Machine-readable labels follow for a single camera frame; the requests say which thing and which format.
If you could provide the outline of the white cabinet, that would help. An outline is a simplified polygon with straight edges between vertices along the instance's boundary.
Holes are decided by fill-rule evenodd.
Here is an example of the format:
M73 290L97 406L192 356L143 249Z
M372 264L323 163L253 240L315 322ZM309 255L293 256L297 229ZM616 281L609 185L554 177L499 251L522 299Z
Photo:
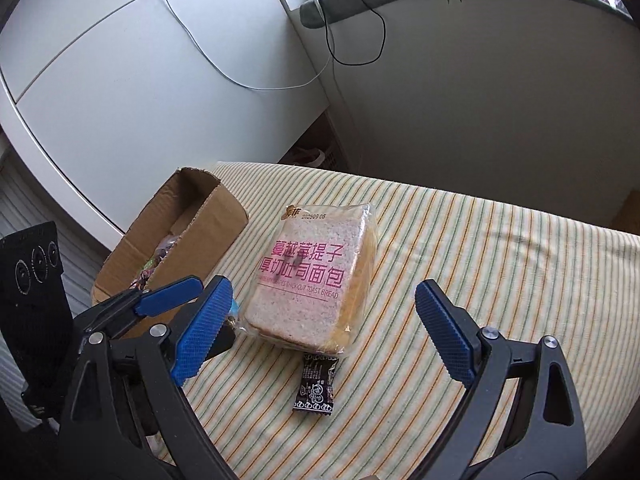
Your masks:
M178 168L277 162L328 106L317 73L280 0L18 0L1 125L111 248Z

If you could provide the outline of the brown cardboard box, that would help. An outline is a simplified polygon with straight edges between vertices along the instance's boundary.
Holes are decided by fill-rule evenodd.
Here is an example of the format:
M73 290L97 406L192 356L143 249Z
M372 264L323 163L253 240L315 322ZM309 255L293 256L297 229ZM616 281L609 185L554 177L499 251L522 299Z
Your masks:
M155 290L190 275L205 280L247 223L243 206L211 172L177 170L105 260L92 303L134 285Z

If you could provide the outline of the red chocolate cake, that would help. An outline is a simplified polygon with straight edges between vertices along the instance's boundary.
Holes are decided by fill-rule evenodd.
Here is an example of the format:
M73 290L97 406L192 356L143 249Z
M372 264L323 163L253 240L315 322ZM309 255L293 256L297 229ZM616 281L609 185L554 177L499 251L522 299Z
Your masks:
M178 244L179 240L179 235L165 236L160 241L160 244L158 244L154 249L152 257L149 258L144 266L142 266L136 278L130 283L130 288L139 290L145 289L146 284L148 284L149 279L151 278L157 267L167 257L171 249Z

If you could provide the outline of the packaged sliced bread loaf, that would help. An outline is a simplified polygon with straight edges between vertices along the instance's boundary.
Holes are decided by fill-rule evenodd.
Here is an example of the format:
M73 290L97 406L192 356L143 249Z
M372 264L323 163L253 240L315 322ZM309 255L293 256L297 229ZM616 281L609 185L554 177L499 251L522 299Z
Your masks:
M259 258L243 330L338 358L358 336L376 258L374 205L290 205Z

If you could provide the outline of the black small snack packet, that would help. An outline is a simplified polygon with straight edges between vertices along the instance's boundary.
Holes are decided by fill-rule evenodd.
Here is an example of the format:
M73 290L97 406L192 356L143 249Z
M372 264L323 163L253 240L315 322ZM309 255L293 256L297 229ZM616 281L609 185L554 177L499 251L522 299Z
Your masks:
M334 377L337 358L305 353L294 411L329 416L334 408Z

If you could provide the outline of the colourful jelly candy bag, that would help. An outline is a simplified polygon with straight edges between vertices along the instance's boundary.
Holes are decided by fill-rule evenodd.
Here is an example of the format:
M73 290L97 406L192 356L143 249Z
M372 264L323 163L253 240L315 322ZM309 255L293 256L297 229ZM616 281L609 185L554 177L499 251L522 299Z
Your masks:
M226 316L226 319L224 320L224 322L226 322L234 330L236 329L236 326L238 326L239 310L240 310L240 307L239 307L238 303L235 301L234 298L232 298L231 299L231 304L230 304L230 309L229 309L229 312L227 313L227 316Z

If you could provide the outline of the striped tablecloth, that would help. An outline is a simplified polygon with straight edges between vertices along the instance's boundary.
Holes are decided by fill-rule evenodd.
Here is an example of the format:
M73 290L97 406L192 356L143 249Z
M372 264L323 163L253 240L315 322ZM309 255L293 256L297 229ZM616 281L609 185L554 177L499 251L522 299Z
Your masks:
M577 478L639 397L639 240L408 184L227 162L250 222L176 344L195 479ZM229 301L232 348L207 363Z

